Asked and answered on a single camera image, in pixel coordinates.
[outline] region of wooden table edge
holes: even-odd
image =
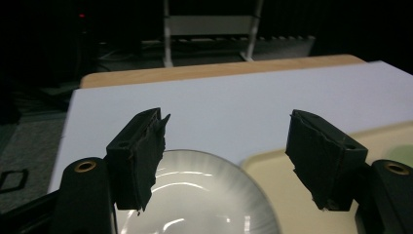
[[[80,87],[87,89],[357,63],[365,61],[351,55],[337,55],[100,72],[85,76]]]

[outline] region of dark floor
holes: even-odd
[[[306,57],[313,38],[276,38],[257,41],[255,60]],[[239,52],[245,40],[179,41],[172,45],[174,66],[243,61]],[[163,44],[145,42],[141,56],[117,51],[101,45],[98,72],[164,67]],[[79,82],[61,84],[58,89],[43,89],[51,94],[70,97]],[[28,169],[29,176],[21,190],[0,194],[0,213],[5,213],[47,193],[58,151],[65,112],[45,105],[35,97],[16,94],[17,105],[23,116],[18,125],[0,126],[0,173]],[[19,182],[20,175],[11,176],[3,188]]]

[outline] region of screw hole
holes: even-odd
[[[409,170],[407,170],[403,165],[388,162],[385,164],[385,168],[390,172],[402,176],[407,176],[410,174]]]
[[[96,167],[96,162],[94,161],[85,161],[82,163],[79,163],[76,168],[75,172],[76,173],[85,173],[88,172]]]
[[[346,146],[346,148],[348,149],[356,149],[356,147],[352,144],[345,144],[344,146]]]

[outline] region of beige tray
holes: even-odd
[[[351,135],[368,148],[367,163],[392,158],[395,151],[413,152],[413,122]],[[312,201],[310,192],[295,173],[284,149],[271,151],[246,159],[243,169],[261,186],[277,214],[282,233],[357,233],[354,202],[349,212],[322,212]]]

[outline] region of table surface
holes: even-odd
[[[224,77],[194,79],[214,76]],[[86,89],[105,86],[112,87]],[[411,87],[411,75],[352,56],[92,74],[72,97],[49,191],[58,189],[68,164],[104,156],[131,117],[148,108],[171,113],[167,149],[201,150],[239,164],[285,146],[293,108],[314,112],[345,133],[411,121]]]
[[[187,80],[215,76],[239,75],[256,72],[282,71],[364,63],[350,55],[286,58],[252,62],[231,62],[209,65],[180,66],[129,71],[101,72],[82,79],[81,88],[97,88],[118,85],[142,84],[173,80]]]

